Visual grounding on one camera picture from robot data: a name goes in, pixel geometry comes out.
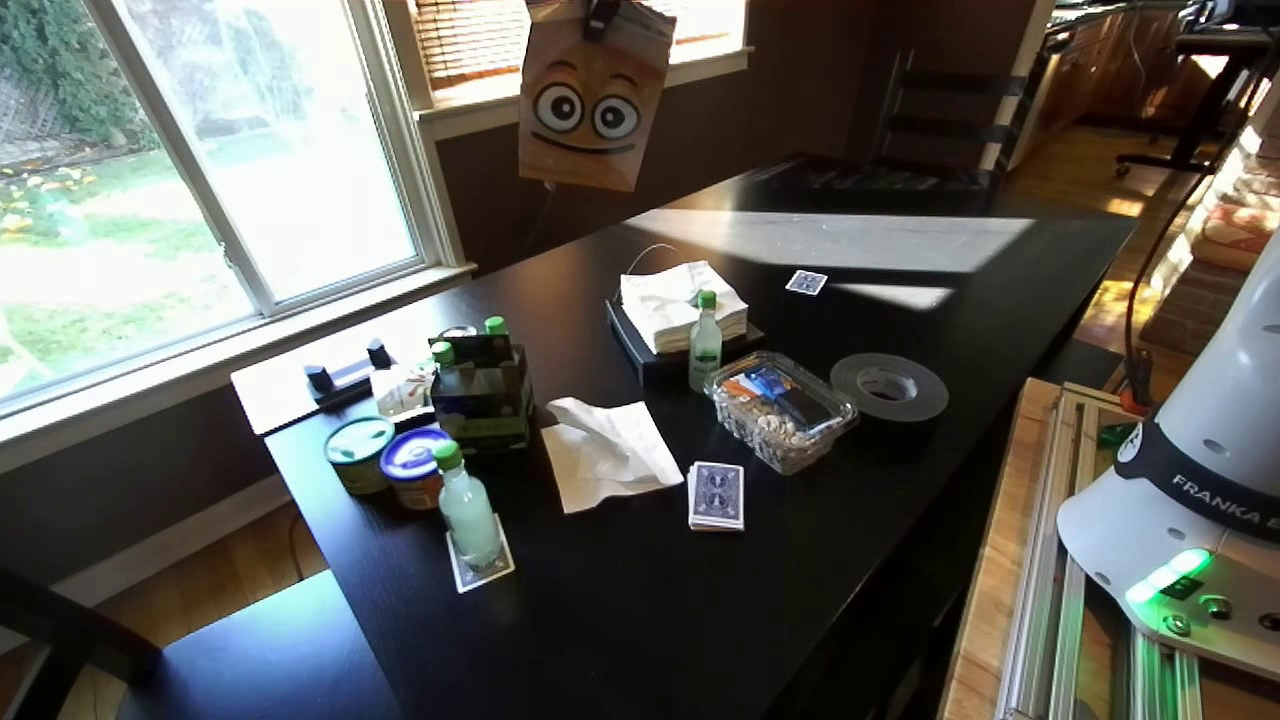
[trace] paper sheet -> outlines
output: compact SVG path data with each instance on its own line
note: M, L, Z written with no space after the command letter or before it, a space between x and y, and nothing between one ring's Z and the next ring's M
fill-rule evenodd
M548 405L556 416L544 428L563 515L587 514L608 496L646 496L685 481L668 439L648 409L596 409L571 398Z

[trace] spool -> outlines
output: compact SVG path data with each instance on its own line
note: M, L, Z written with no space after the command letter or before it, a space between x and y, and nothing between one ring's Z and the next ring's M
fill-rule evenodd
M422 425L382 451L382 478L398 489L400 508L434 514L442 505L442 474L434 448L451 439L442 425Z
M894 354L858 354L833 364L833 388L840 388L863 416L889 432L934 428L943 416L952 393L947 384L904 355Z
M382 451L394 438L398 428L389 421L357 416L324 439L324 456L354 496L378 496L389 489L382 478Z

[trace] wooden floor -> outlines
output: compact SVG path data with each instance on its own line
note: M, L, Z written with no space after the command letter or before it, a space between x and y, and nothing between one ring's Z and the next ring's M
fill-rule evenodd
M1162 172L1128 172L1117 175L1111 158L1117 154L1143 154L1154 140L1140 134L1119 128L1072 128L1031 154L1021 172L1014 175L1008 193L1029 196L1054 196L1063 209L1088 209L1088 211L1111 211L1111 216L1143 216L1143 225L1162 225L1167 216L1167 186ZM1125 250L1117 259L1106 291L1097 297L1093 314L1079 324L1079 341L1088 345L1117 345L1117 322L1125 317L1125 297L1132 269L1148 245ZM1158 378L1164 374L1164 384L1180 378L1183 360L1162 360ZM230 616L277 587L298 585L301 578L313 578L324 569L313 535L305 526L298 526L292 508L281 508L238 535L188 558L184 563L171 563L170 572L152 578L149 585L107 601L104 607L122 616L141 636L170 644L217 616ZM8 708L15 679L29 664L29 654L8 654L0 659L0 703ZM71 708L63 716L71 720L98 720L113 716L113 703L122 698L122 684L92 677L79 684Z

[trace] wall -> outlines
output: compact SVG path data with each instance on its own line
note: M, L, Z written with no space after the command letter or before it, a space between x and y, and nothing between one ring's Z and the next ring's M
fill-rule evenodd
M1021 38L1021 7L1021 0L770 0L753 73L666 97L636 196L571 190L544 196L542 186L515 181L515 128L450 140L442 159L469 256L500 269L793 154L862 158L886 94L878 80L899 39L993 64ZM0 563L40 580L71 578L262 478L232 388L211 388L3 474Z

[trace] electronic device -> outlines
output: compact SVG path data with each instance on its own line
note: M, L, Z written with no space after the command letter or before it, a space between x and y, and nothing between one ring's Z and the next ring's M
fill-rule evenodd
M1280 679L1280 241L1058 533L1138 632Z

